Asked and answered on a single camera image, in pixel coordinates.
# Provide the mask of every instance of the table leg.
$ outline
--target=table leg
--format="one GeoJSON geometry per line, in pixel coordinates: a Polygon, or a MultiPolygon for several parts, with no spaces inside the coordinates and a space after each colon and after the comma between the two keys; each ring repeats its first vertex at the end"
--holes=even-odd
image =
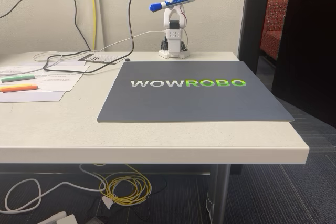
{"type": "Polygon", "coordinates": [[[212,224],[223,224],[231,165],[213,165],[206,207],[212,224]]]}
{"type": "Polygon", "coordinates": [[[210,220],[212,220],[214,216],[216,186],[217,186],[217,171],[218,171],[218,165],[211,165],[209,191],[207,193],[207,199],[206,199],[206,209],[209,212],[210,220]]]}

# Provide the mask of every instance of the white table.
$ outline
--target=white table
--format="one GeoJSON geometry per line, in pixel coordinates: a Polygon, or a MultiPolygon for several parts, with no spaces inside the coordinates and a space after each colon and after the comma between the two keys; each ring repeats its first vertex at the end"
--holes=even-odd
{"type": "MultiPolygon", "coordinates": [[[[0,66],[31,62],[34,54],[0,56],[0,66]]],[[[157,52],[135,52],[129,58],[167,61],[157,52]]],[[[238,59],[231,52],[195,52],[185,60],[238,59]]],[[[100,65],[92,63],[89,70],[97,66],[100,65]]],[[[59,102],[1,103],[0,163],[306,162],[309,148],[288,122],[98,123],[97,116],[120,67],[119,63],[97,74],[82,76],[59,102]]],[[[223,196],[221,201],[216,197],[215,206],[222,209],[229,168],[229,165],[213,167],[212,188],[223,196]]],[[[220,223],[222,215],[215,215],[214,223],[220,223]]]]}

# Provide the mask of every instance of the orange marker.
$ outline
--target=orange marker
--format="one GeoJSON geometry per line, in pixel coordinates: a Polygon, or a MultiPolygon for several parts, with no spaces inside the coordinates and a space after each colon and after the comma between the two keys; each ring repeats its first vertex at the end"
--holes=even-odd
{"type": "Polygon", "coordinates": [[[37,89],[37,85],[25,86],[25,87],[6,88],[6,89],[2,89],[2,92],[7,93],[7,92],[34,90],[34,89],[37,89]]]}
{"type": "Polygon", "coordinates": [[[28,86],[32,86],[32,84],[17,84],[17,85],[9,85],[9,86],[2,86],[2,87],[0,86],[0,91],[2,91],[2,89],[28,87],[28,86]]]}

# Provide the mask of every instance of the red chair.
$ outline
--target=red chair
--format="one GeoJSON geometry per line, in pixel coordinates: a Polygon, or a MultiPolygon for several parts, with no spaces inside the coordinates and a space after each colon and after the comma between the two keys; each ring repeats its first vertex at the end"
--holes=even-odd
{"type": "Polygon", "coordinates": [[[286,0],[269,0],[267,4],[260,47],[275,60],[278,58],[287,3],[288,1],[286,0]]]}

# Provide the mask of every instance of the gray carpet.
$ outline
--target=gray carpet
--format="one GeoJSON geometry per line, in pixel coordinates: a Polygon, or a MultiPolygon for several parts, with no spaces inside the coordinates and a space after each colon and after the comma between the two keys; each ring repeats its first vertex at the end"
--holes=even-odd
{"type": "MultiPolygon", "coordinates": [[[[258,77],[270,89],[274,69],[263,58],[258,77]]],[[[310,147],[305,165],[245,165],[241,175],[231,175],[225,223],[336,223],[336,129],[280,101],[295,117],[292,123],[310,147]]],[[[97,182],[87,175],[0,175],[0,208],[12,185],[35,177],[42,191],[67,180],[87,187],[97,182]]],[[[115,206],[108,211],[99,195],[63,186],[42,199],[41,205],[24,215],[1,215],[1,224],[36,224],[49,216],[66,211],[75,214],[79,224],[95,215],[109,224],[209,224],[205,210],[206,175],[165,175],[168,187],[140,206],[115,206]],[[147,221],[141,220],[135,213],[147,221]]],[[[150,175],[153,191],[164,186],[160,175],[150,175]]],[[[34,183],[15,190],[9,206],[21,206],[37,195],[34,183]]]]}

